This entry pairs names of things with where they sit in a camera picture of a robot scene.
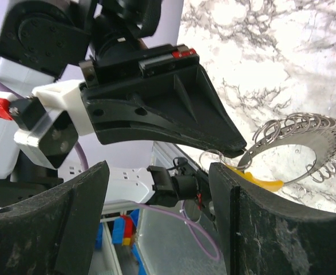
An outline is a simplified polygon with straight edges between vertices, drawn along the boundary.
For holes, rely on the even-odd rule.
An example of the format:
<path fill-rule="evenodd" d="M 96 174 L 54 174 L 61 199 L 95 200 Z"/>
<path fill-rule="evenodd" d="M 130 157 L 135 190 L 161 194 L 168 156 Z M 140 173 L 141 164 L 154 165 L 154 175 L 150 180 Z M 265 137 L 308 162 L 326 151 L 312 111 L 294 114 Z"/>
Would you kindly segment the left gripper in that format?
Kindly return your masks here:
<path fill-rule="evenodd" d="M 81 98 L 99 142 L 151 140 L 243 155 L 247 143 L 199 60 L 193 48 L 165 44 L 80 62 L 89 87 Z"/>

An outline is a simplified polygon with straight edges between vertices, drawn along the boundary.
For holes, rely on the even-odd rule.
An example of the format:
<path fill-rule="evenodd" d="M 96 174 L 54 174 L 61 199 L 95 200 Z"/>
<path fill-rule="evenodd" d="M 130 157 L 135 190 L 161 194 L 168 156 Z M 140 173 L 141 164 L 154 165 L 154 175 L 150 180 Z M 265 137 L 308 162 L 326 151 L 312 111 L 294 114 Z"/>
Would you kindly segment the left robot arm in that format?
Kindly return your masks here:
<path fill-rule="evenodd" d="M 0 207 L 62 182 L 78 138 L 240 156 L 246 141 L 197 52 L 146 48 L 161 1 L 9 1 L 0 28 Z"/>

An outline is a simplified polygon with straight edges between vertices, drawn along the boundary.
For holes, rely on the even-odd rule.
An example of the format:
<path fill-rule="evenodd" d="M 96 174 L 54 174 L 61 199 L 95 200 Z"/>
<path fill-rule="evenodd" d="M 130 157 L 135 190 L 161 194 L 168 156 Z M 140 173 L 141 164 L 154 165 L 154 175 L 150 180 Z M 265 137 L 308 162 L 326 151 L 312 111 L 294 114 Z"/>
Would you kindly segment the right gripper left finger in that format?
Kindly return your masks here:
<path fill-rule="evenodd" d="M 0 210 L 0 274 L 88 274 L 109 180 L 99 162 Z"/>

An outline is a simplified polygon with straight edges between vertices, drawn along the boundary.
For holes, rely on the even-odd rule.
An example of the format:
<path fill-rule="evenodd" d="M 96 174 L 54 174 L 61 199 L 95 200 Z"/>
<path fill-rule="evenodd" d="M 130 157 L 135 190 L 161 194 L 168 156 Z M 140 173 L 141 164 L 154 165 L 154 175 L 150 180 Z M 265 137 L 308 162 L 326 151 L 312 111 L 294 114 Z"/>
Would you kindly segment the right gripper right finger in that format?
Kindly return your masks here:
<path fill-rule="evenodd" d="M 221 163 L 208 177 L 228 274 L 336 274 L 336 213 L 284 199 Z"/>

